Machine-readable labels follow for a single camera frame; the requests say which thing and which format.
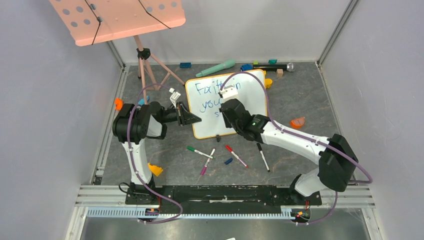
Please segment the yellow framed whiteboard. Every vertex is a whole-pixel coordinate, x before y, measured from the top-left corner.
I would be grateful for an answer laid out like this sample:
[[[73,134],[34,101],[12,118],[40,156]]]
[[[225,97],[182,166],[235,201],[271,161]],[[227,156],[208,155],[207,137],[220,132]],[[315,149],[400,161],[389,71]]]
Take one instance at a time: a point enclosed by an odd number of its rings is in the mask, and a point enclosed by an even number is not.
[[[265,82],[265,73],[262,70],[250,70],[249,73],[258,80],[241,73],[225,83],[230,76],[228,73],[190,79],[185,83],[189,111],[201,118],[200,122],[192,125],[195,138],[206,139],[236,133],[234,129],[225,126],[224,118],[219,112],[223,103],[219,90],[223,83],[226,87],[233,86],[237,90],[240,102],[250,114],[267,115],[266,96],[260,86],[260,83]]]

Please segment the blue marker cap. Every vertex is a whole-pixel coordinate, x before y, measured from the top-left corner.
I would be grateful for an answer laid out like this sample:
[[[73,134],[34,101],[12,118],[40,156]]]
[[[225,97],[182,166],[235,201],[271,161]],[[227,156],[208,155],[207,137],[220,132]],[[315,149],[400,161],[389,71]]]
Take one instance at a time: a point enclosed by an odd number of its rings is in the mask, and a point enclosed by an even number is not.
[[[225,165],[229,165],[233,161],[233,158],[229,158],[224,162]]]

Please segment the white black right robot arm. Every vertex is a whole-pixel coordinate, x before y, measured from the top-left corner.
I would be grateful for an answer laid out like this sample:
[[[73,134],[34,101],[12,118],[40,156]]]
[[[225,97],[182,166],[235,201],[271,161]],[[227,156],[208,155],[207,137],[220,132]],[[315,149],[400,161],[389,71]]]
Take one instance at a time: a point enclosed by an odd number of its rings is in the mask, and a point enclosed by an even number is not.
[[[313,193],[325,189],[346,190],[358,160],[343,136],[313,136],[286,127],[268,116],[250,114],[238,99],[222,103],[220,112],[225,126],[246,140],[289,150],[317,165],[292,182],[288,196],[293,203],[302,204]]]

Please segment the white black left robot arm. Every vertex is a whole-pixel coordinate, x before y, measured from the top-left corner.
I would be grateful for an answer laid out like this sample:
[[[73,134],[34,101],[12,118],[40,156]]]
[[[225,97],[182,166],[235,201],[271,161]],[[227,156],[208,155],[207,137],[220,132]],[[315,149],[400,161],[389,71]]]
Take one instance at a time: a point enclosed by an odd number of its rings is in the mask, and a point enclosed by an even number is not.
[[[112,123],[112,133],[124,147],[130,165],[128,193],[138,194],[145,204],[151,204],[157,198],[153,173],[147,160],[146,139],[163,140],[167,134],[167,123],[185,126],[201,121],[199,116],[189,112],[182,101],[168,108],[157,101],[141,106],[124,103]]]

